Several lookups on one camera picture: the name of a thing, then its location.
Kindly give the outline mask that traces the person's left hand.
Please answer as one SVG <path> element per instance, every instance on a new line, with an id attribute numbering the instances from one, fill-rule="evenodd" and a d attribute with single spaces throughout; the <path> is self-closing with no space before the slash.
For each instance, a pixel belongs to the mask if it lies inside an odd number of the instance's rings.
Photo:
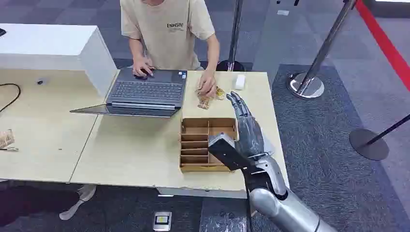
<path id="1" fill-rule="evenodd" d="M 197 93 L 201 97 L 213 98 L 217 91 L 217 82 L 214 70 L 204 70 L 200 78 Z"/>

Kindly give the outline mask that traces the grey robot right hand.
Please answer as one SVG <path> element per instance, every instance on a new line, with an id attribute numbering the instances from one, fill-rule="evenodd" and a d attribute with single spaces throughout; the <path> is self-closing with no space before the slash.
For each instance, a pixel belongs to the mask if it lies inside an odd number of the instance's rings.
<path id="1" fill-rule="evenodd" d="M 256 156 L 265 152 L 261 127 L 236 92 L 231 91 L 226 98 L 231 102 L 237 120 L 239 139 L 235 144 L 236 149 L 242 156 L 257 160 Z"/>

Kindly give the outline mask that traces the person's right hand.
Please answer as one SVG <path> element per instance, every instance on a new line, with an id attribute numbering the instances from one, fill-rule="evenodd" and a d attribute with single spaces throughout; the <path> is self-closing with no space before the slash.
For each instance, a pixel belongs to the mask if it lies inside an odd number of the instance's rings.
<path id="1" fill-rule="evenodd" d="M 146 57 L 138 57 L 133 59 L 132 73 L 136 77 L 146 78 L 153 75 L 152 60 Z"/>

